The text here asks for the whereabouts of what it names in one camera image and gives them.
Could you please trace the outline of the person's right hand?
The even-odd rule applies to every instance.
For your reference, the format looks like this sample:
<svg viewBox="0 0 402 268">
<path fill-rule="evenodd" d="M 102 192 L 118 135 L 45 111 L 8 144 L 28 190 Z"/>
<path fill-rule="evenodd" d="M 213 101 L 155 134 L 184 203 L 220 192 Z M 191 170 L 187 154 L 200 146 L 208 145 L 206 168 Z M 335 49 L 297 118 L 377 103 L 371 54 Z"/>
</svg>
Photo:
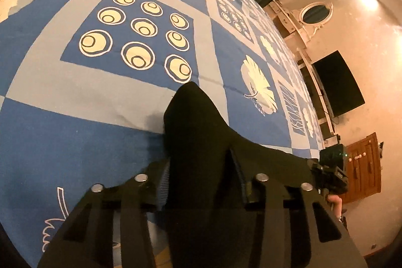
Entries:
<svg viewBox="0 0 402 268">
<path fill-rule="evenodd" d="M 328 194 L 326 196 L 326 200 L 328 203 L 332 205 L 332 211 L 336 216 L 336 218 L 340 220 L 342 218 L 342 207 L 343 207 L 342 198 L 336 194 Z"/>
</svg>

